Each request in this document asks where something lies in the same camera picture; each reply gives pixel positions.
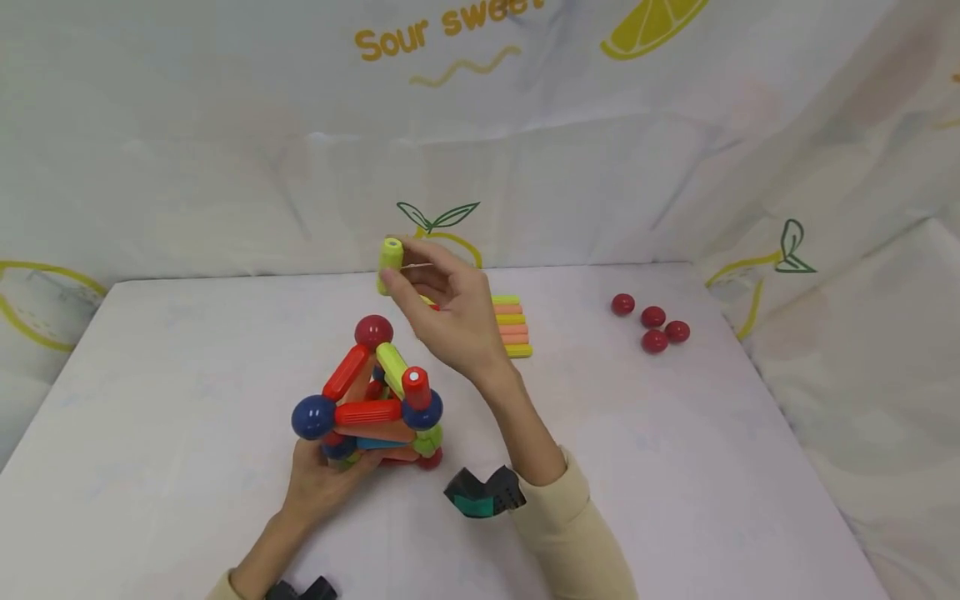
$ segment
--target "black toy piece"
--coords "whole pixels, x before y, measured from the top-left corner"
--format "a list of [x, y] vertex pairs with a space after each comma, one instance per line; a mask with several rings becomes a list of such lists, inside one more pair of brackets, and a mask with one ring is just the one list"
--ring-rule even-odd
[[293, 586], [281, 581], [270, 588], [265, 600], [337, 600], [337, 592], [325, 577], [313, 582], [301, 595], [297, 595]]
[[444, 495], [469, 518], [490, 518], [527, 503], [516, 473], [507, 467], [497, 469], [487, 483], [480, 483], [468, 468], [461, 468], [446, 484]]

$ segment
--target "green leaf outline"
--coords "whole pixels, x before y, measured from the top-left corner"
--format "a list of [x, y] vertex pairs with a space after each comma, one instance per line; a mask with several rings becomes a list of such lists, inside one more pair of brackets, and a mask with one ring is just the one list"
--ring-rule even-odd
[[796, 219], [787, 219], [783, 224], [783, 232], [780, 234], [780, 251], [783, 252], [783, 258], [792, 256], [793, 253], [804, 242], [804, 225]]
[[456, 208], [450, 208], [447, 212], [437, 217], [437, 220], [433, 222], [433, 229], [441, 228], [452, 228], [461, 221], [467, 218], [467, 216], [476, 210], [476, 207], [480, 203], [470, 203], [464, 204], [462, 206], [457, 206]]
[[433, 228], [433, 224], [430, 223], [430, 220], [426, 218], [419, 208], [408, 203], [396, 203], [396, 207], [400, 209], [400, 212], [407, 216], [407, 219], [410, 219], [414, 222], [419, 228], [429, 232]]
[[787, 219], [780, 234], [780, 253], [783, 260], [777, 263], [777, 273], [816, 273], [817, 270], [803, 262], [796, 255], [797, 248], [804, 242], [804, 224], [796, 219]]

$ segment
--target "right hand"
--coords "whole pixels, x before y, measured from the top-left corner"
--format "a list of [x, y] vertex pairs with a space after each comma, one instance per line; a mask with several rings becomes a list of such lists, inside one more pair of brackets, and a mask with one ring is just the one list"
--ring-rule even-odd
[[[439, 244], [396, 239], [403, 244], [406, 268], [385, 269], [380, 278], [417, 338], [474, 385], [484, 374], [509, 367], [487, 276]], [[421, 295], [441, 310], [428, 306]]]

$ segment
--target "hand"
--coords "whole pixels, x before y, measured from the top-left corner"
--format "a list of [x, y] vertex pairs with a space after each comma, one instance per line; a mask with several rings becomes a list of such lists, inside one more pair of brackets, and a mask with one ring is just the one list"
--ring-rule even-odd
[[[385, 269], [380, 278], [417, 338], [474, 385], [484, 373], [509, 368], [487, 276], [439, 244], [397, 239], [405, 268]], [[427, 306], [421, 295], [441, 310]]]
[[297, 440], [290, 486], [280, 514], [312, 530], [344, 505], [347, 498], [383, 459], [380, 451], [365, 452], [345, 471], [326, 463], [321, 440]]

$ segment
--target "black and teal toy piece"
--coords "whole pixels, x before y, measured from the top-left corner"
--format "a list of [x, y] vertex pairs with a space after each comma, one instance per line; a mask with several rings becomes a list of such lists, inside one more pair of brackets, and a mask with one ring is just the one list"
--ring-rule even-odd
[[527, 503], [516, 473], [507, 467], [497, 469], [486, 483], [481, 483], [468, 468], [461, 468], [446, 484], [444, 495], [469, 518], [490, 518]]

